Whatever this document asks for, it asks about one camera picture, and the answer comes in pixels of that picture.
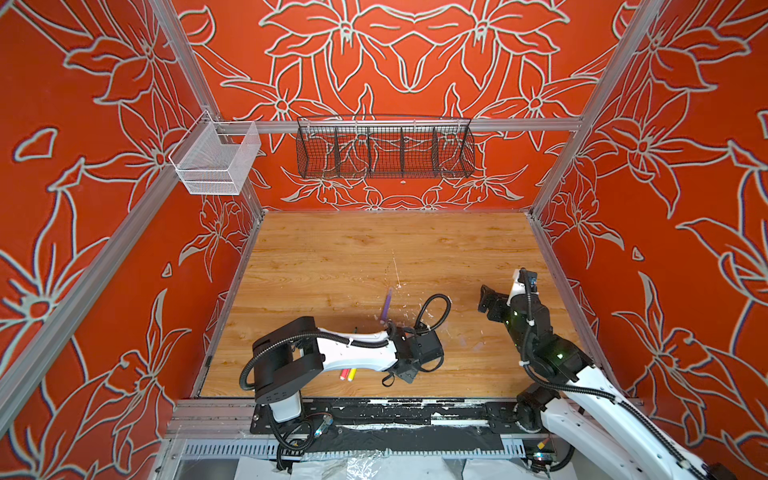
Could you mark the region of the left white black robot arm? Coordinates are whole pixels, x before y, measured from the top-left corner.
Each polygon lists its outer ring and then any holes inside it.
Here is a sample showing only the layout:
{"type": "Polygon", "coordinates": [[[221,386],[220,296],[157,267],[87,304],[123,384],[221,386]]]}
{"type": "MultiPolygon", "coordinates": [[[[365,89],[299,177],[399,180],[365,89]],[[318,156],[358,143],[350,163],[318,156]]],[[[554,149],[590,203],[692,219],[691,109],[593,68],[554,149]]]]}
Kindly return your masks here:
{"type": "Polygon", "coordinates": [[[382,329],[368,334],[330,331],[318,327],[312,316],[299,317],[252,344],[239,388],[285,423],[302,415],[301,390],[325,372],[370,370],[386,374],[386,388],[396,379],[411,384],[419,374],[442,367],[445,352],[437,330],[451,309],[447,295],[433,294],[412,325],[383,316],[382,329]]]}

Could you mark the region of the white mesh wall basket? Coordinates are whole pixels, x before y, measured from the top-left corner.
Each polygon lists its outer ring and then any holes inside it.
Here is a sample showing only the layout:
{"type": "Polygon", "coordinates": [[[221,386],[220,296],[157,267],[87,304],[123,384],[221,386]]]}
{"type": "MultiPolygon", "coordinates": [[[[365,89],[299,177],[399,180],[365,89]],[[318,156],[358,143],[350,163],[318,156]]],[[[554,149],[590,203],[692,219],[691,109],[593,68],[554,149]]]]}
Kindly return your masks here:
{"type": "Polygon", "coordinates": [[[246,122],[233,134],[221,131],[223,127],[223,122],[203,116],[169,154],[191,195],[239,195],[250,175],[262,145],[256,124],[246,122]]]}

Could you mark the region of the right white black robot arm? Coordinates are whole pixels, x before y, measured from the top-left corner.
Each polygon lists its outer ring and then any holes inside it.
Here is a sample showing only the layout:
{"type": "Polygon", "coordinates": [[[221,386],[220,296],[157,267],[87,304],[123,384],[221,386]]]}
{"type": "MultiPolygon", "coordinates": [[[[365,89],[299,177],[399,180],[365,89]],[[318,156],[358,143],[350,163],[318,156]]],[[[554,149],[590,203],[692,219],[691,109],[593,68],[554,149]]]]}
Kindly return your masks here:
{"type": "Polygon", "coordinates": [[[482,286],[478,310],[504,326],[532,381],[516,399],[522,430],[555,434],[613,479],[734,478],[656,427],[589,355],[554,332],[535,273],[516,270],[509,293],[482,286]]]}

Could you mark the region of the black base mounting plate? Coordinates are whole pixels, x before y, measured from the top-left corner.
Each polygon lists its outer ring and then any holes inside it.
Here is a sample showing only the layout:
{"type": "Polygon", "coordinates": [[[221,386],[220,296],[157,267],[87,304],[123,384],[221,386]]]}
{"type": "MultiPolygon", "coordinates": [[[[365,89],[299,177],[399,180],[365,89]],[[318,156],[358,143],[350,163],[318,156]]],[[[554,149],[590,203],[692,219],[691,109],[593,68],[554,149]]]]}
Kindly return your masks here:
{"type": "Polygon", "coordinates": [[[319,431],[321,439],[346,431],[471,428],[493,434],[547,435],[531,415],[520,418],[514,398],[305,397],[297,419],[280,425],[288,433],[302,420],[300,435],[319,431]]]}

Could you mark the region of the purple marker pen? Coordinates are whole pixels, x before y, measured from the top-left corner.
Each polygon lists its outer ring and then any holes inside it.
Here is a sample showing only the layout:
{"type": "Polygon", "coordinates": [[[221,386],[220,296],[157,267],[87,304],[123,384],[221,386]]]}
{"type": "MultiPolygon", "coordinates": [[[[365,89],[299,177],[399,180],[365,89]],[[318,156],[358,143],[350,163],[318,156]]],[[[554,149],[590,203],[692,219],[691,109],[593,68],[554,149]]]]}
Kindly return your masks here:
{"type": "Polygon", "coordinates": [[[394,289],[389,287],[379,316],[379,321],[382,325],[386,325],[389,322],[389,310],[391,307],[393,293],[394,289]]]}

